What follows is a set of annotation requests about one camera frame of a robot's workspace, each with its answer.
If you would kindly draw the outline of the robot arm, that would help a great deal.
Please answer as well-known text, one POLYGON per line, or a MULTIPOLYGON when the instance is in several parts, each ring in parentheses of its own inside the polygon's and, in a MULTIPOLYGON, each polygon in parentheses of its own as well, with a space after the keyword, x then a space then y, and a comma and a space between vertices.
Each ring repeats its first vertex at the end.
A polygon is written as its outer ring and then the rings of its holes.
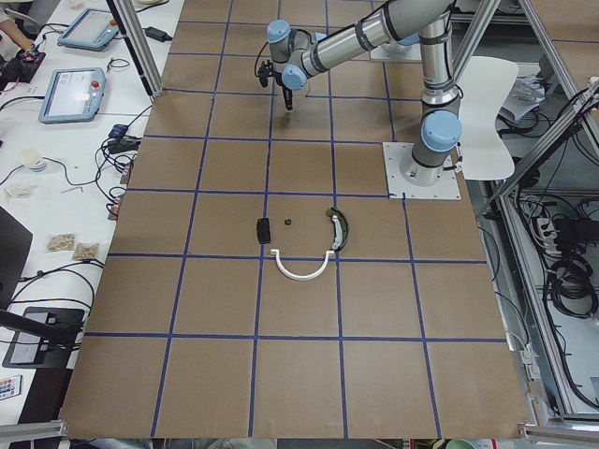
POLYGON ((413 185, 438 182, 446 158, 462 134, 461 89, 452 61, 451 4, 448 1, 386 1, 369 15, 332 34, 309 32, 285 20, 270 22, 266 47, 270 59, 255 64, 261 86, 281 87, 285 107, 308 80, 362 53, 380 61, 420 62, 424 90, 420 131, 401 162, 402 176, 413 185))

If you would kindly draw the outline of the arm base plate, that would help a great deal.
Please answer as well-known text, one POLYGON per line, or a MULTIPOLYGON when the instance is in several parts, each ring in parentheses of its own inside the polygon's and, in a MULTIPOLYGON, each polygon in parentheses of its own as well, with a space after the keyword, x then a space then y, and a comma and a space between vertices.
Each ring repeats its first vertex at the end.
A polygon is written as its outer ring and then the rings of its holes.
POLYGON ((370 59, 379 62, 421 63, 419 44, 402 45, 398 42, 384 43, 370 51, 370 59))
POLYGON ((391 199, 461 199, 450 155, 441 167, 427 168, 413 160, 411 142, 384 142, 382 146, 387 191, 391 199))

